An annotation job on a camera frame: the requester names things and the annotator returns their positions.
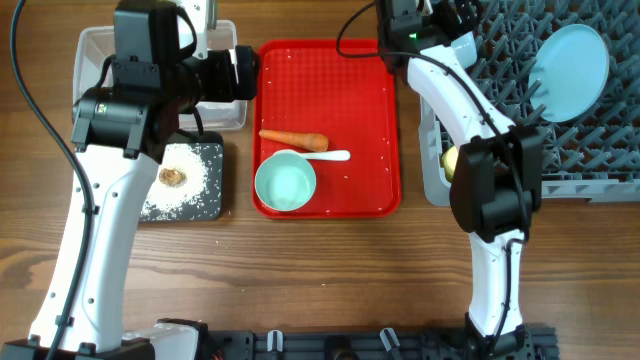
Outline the brown food scrap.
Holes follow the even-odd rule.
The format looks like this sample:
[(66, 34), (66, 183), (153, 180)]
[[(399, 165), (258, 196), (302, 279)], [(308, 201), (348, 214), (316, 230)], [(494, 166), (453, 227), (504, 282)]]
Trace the brown food scrap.
[(158, 174), (158, 180), (161, 184), (167, 187), (176, 188), (182, 186), (186, 182), (187, 176), (179, 169), (163, 168)]

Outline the orange carrot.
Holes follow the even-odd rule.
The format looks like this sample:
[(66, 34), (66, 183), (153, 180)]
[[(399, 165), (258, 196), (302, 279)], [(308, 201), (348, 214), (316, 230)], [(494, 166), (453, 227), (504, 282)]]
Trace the orange carrot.
[(329, 148), (329, 139), (317, 133), (295, 133), (276, 130), (260, 130), (263, 139), (291, 145), (312, 152), (324, 152)]

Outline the green bowl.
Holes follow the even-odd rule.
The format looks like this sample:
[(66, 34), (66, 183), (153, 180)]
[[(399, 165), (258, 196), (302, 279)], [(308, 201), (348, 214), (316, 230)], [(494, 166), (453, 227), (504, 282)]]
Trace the green bowl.
[(313, 197), (316, 185), (316, 172), (310, 162), (286, 152), (267, 158), (254, 178), (254, 191), (259, 200), (280, 212), (302, 208)]

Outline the light blue plate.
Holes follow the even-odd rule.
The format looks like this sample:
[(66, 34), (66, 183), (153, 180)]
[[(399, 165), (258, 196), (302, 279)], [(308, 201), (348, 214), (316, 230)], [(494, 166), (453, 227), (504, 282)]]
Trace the light blue plate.
[(533, 108), (552, 123), (570, 121), (591, 108), (609, 75), (609, 52), (593, 28), (572, 24), (554, 32), (540, 47), (529, 73)]

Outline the white plastic spoon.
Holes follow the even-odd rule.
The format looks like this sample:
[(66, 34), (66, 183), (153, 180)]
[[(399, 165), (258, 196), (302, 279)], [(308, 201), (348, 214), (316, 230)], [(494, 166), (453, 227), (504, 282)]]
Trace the white plastic spoon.
[(325, 152), (308, 152), (302, 153), (292, 149), (283, 149), (275, 152), (277, 154), (292, 154), (304, 158), (306, 160), (319, 160), (319, 161), (348, 161), (351, 158), (351, 153), (347, 150), (334, 150)]

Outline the yellow cup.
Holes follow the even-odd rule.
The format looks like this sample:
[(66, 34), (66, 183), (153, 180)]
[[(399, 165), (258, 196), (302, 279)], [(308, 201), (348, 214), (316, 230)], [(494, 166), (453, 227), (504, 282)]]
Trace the yellow cup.
[(455, 168), (458, 159), (458, 149), (456, 146), (450, 147), (441, 156), (440, 162), (444, 170), (445, 179), (451, 183), (455, 174)]

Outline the light blue bowl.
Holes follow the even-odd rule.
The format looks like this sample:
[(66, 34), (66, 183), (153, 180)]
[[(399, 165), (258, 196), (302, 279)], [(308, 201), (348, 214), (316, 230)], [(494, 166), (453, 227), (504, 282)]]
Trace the light blue bowl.
[(463, 68), (467, 69), (476, 63), (478, 54), (472, 31), (452, 41), (451, 48)]

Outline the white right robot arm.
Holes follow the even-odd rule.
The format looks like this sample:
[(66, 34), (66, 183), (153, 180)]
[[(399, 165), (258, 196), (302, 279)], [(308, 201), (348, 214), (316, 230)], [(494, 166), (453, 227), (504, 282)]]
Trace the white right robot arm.
[(531, 218), (541, 205), (543, 136), (502, 114), (471, 79), (477, 1), (380, 0), (379, 55), (445, 127), (458, 157), (449, 204), (472, 251), (467, 312), (480, 350), (506, 353), (523, 332), (519, 272)]

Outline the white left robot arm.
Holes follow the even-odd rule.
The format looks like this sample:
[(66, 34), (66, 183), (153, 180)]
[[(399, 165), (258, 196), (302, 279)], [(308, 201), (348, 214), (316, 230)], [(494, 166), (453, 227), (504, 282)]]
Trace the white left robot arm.
[(75, 176), (48, 294), (5, 359), (218, 359), (206, 324), (179, 319), (127, 333), (126, 273), (141, 210), (183, 114), (257, 93), (252, 48), (212, 50), (213, 1), (122, 1), (114, 52), (74, 103), (60, 148)]

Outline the grey dishwasher rack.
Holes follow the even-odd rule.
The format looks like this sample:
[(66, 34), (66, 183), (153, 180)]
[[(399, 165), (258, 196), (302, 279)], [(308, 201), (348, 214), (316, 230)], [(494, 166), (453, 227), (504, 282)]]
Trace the grey dishwasher rack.
[[(639, 4), (636, 1), (486, 1), (470, 76), (507, 117), (536, 125), (543, 143), (542, 195), (592, 202), (639, 199)], [(551, 123), (533, 105), (535, 54), (554, 32), (588, 25), (609, 50), (599, 100), (576, 119)]]

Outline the red serving tray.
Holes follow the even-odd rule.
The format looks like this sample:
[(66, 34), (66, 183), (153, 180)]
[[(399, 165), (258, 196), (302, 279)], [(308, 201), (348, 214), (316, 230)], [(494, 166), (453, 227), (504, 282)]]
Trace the red serving tray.
[(385, 64), (369, 57), (374, 39), (281, 39), (259, 50), (259, 91), (254, 101), (252, 164), (259, 167), (283, 144), (262, 130), (317, 133), (346, 162), (315, 161), (317, 186), (298, 210), (277, 212), (252, 199), (271, 219), (382, 218), (402, 198), (395, 82)]

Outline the clear plastic bin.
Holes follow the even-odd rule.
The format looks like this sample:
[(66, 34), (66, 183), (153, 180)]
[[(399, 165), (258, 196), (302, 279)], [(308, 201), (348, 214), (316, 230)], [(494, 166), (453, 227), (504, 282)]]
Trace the clear plastic bin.
[[(229, 50), (236, 63), (234, 47), (238, 45), (236, 26), (231, 20), (218, 20), (216, 28), (208, 31), (209, 50)], [(112, 26), (89, 27), (79, 37), (76, 51), (72, 101), (76, 102), (86, 90), (93, 87), (101, 75), (104, 59), (115, 53)], [(241, 129), (247, 116), (248, 102), (200, 102), (197, 109), (207, 131), (233, 131)]]

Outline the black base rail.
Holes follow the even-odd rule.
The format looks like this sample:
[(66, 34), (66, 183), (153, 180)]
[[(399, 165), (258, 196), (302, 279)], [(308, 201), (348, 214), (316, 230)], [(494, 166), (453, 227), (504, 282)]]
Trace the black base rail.
[(225, 360), (455, 360), (558, 359), (556, 332), (520, 326), (483, 338), (470, 329), (435, 328), (420, 332), (285, 333), (271, 330), (212, 331), (213, 359)]

